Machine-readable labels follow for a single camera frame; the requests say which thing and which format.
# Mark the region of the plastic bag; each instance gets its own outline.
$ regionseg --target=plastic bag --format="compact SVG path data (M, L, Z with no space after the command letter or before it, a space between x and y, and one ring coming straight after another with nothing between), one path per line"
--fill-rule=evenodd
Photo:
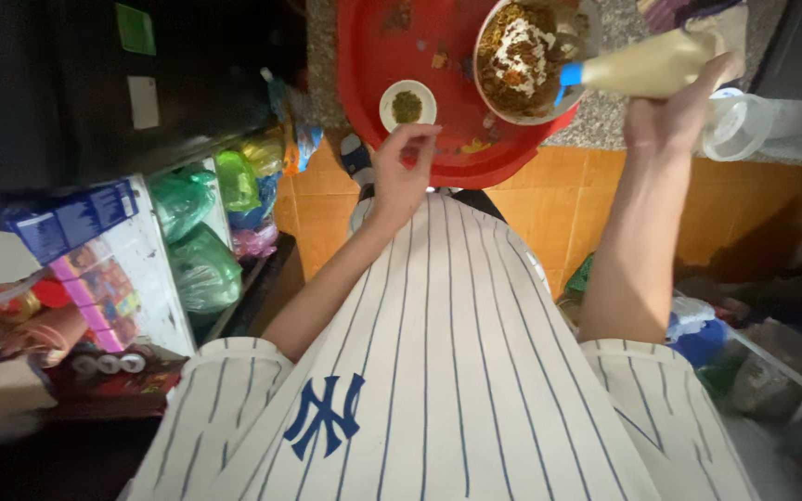
M242 269L208 226L196 225L168 249L169 265L184 309L217 313L239 299Z
M284 141L279 137L257 137L239 144L239 150L252 166L256 177L271 176L284 170Z
M271 109L284 128L284 175L295 176L305 170L308 159L320 145L323 129L308 119L310 96L286 85L268 68L262 68L259 73L268 83Z
M802 335L767 318L745 335L775 359L802 375ZM741 365L729 393L729 402L741 413L769 423L784 423L802 400L802 387L774 364L751 352Z
M246 212L261 205L255 173L242 154L229 150L216 154L216 174L226 210Z
M234 256L268 257L277 251L274 243L278 234L273 218L263 222L256 230L232 230Z
M258 179L261 206L249 212L228 212L228 224L232 230L256 229L262 224L262 220L271 215L277 200L277 180L281 176L283 174L278 172Z
M203 221L216 203L216 195L207 183L216 175L208 170L167 174L150 183L150 194L163 239L172 244Z

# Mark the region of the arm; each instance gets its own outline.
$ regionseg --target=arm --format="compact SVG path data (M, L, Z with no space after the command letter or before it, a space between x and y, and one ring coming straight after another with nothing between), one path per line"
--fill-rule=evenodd
M630 101L627 160L590 271L581 342L664 342L691 148L704 126L707 99L726 81L731 63L728 54L707 63L698 80L667 101Z
M429 168L440 127L409 124L398 127L376 153L376 197L373 212L314 278L273 319L262 334L297 362L329 324L361 278L382 254L395 233L420 206L429 186ZM402 153L414 150L416 164L407 169Z

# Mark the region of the blue box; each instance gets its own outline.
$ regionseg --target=blue box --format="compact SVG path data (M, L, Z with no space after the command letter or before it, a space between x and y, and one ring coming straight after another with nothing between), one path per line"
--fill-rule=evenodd
M138 213L128 179L46 199L2 215L42 266Z

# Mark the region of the person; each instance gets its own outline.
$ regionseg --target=person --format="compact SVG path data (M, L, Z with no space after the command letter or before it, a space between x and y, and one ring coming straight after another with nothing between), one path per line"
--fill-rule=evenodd
M188 361L130 498L757 499L663 344L690 150L730 61L630 101L578 339L505 222L426 194L441 128L399 127L351 236L262 338Z

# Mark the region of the tiled floor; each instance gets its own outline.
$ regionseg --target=tiled floor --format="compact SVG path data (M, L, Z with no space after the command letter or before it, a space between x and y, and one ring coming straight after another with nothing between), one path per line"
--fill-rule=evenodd
M624 165L623 152L542 148L487 190L543 263L553 294L594 250ZM358 188L324 142L305 173L283 179L277 223L296 235L306 278L342 245ZM802 167L696 159L676 255L723 281L786 266L802 240Z

